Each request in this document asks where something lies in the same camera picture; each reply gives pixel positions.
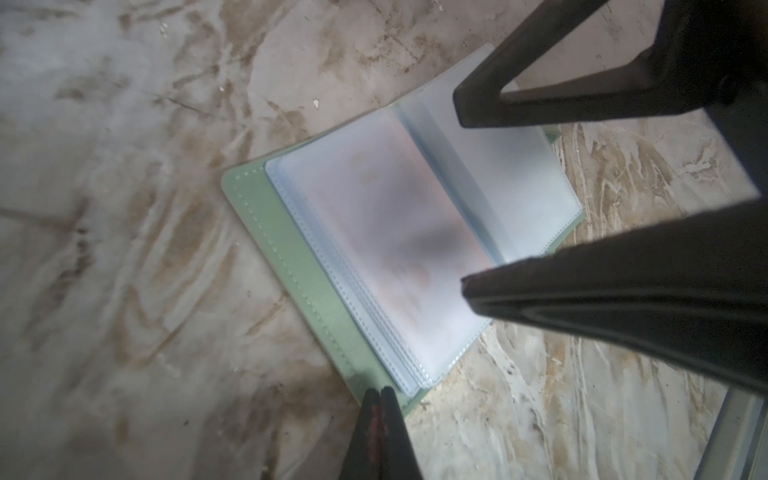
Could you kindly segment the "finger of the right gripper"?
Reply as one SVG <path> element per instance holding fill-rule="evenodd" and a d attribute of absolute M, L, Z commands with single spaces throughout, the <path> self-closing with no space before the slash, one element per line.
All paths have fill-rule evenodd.
<path fill-rule="evenodd" d="M 469 275 L 497 320 L 605 341 L 767 392 L 767 203 L 759 199 Z"/>

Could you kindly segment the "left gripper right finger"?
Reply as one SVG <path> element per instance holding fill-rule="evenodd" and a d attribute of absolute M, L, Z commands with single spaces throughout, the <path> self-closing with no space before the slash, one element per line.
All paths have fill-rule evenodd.
<path fill-rule="evenodd" d="M 382 478 L 423 478 L 402 410 L 391 387 L 382 390 Z"/>

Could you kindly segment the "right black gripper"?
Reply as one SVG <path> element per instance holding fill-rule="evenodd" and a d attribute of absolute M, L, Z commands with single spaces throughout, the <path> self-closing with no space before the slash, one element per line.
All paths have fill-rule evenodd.
<path fill-rule="evenodd" d="M 454 90 L 465 128 L 678 115 L 705 109 L 767 193 L 767 3 L 666 1 L 653 44 L 628 64 L 528 90 L 507 85 L 602 7 L 542 2 Z"/>

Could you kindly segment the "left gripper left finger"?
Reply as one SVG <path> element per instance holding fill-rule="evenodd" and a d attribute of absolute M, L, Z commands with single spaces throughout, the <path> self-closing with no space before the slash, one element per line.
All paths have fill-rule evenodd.
<path fill-rule="evenodd" d="M 380 478 L 380 393 L 365 392 L 339 480 Z"/>

